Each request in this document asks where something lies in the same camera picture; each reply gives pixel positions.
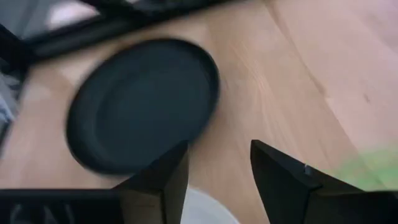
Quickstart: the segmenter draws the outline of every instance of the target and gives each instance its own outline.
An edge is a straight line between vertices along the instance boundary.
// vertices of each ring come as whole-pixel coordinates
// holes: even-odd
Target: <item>light wood surface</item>
[[[190,150],[190,184],[241,223],[268,222],[251,172],[252,139],[362,189],[398,188],[398,175],[378,172],[398,172],[397,19],[393,0],[239,1],[36,65],[3,147],[0,187],[120,182],[72,158],[63,133],[68,105],[104,59],[171,36],[202,46],[220,70],[217,110]],[[374,152],[387,156],[375,162],[366,156]]]

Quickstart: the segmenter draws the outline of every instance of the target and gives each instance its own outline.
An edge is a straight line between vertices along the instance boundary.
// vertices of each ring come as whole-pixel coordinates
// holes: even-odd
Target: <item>black plate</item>
[[[195,139],[218,99],[211,56],[177,39],[147,40],[102,63],[79,89],[67,121],[75,158],[97,172],[137,172]]]

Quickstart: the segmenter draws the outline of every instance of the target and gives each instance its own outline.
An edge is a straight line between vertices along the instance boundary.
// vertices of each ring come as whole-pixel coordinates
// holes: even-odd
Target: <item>wooden floor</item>
[[[394,0],[237,1],[45,62],[24,90],[0,187],[118,183],[71,157],[68,104],[105,58],[172,36],[209,51],[221,77],[218,108],[190,151],[190,184],[241,223],[268,222],[251,173],[252,139],[362,189],[398,189],[396,21]]]

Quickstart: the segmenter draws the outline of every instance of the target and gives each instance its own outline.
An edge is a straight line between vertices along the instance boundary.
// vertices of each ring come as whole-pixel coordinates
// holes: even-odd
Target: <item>white object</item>
[[[188,187],[181,224],[239,224],[219,201],[206,193]]]
[[[46,23],[47,27],[53,30],[98,14],[95,8],[79,1],[59,2],[51,7]]]

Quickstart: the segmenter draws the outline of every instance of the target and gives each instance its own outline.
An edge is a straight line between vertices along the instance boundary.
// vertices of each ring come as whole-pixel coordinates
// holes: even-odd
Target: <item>black object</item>
[[[81,86],[67,123],[70,149],[98,172],[135,173],[200,134],[218,82],[214,61],[196,45],[177,39],[133,45]]]
[[[4,23],[33,50],[35,57],[32,63],[231,0],[140,0],[132,4],[122,0],[82,0],[104,13],[59,29],[46,30],[45,15],[52,4],[62,1],[15,0],[0,3],[0,14],[7,15],[0,18],[0,23]]]
[[[26,43],[0,24],[0,68],[7,71],[26,70],[33,58],[33,51]]]
[[[178,224],[188,184],[187,149],[181,142],[112,190],[0,190],[1,223]]]
[[[398,223],[396,192],[363,192],[258,140],[251,164],[271,224]]]

